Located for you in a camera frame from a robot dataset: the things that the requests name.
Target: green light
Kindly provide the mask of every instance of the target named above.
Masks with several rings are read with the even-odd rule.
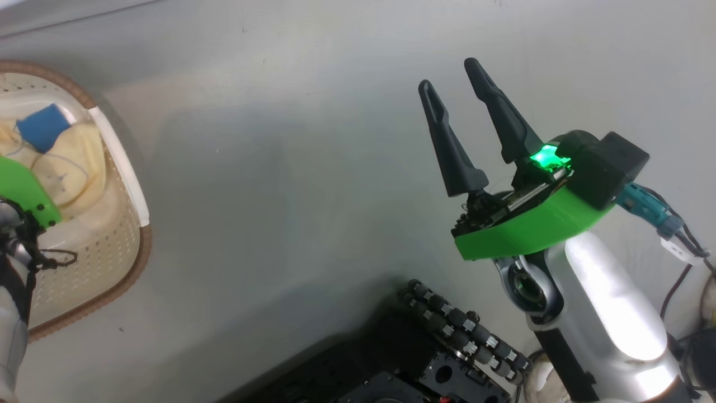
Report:
[[[556,146],[551,144],[545,144],[540,152],[530,157],[535,161],[542,169],[552,171],[556,168],[561,168],[569,162],[569,158],[559,158],[554,153],[557,151]]]

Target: cream colored garment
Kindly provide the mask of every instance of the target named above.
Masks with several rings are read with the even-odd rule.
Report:
[[[107,172],[97,126],[79,124],[62,132],[32,172],[59,207],[62,217],[81,214],[102,197]]]
[[[40,154],[22,139],[15,126],[15,120],[0,120],[0,156],[32,168]]]

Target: gray floor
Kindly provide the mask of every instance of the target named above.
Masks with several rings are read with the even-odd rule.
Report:
[[[709,0],[164,0],[0,39],[99,101],[135,165],[155,249],[121,299],[33,343],[25,402],[211,402],[418,277],[534,347],[486,262],[463,262],[417,96],[429,78],[493,189],[509,186],[462,68],[478,57],[543,137],[614,130],[641,182],[711,245]],[[682,264],[638,219],[597,228],[655,305]],[[674,299],[688,331],[705,279]]]

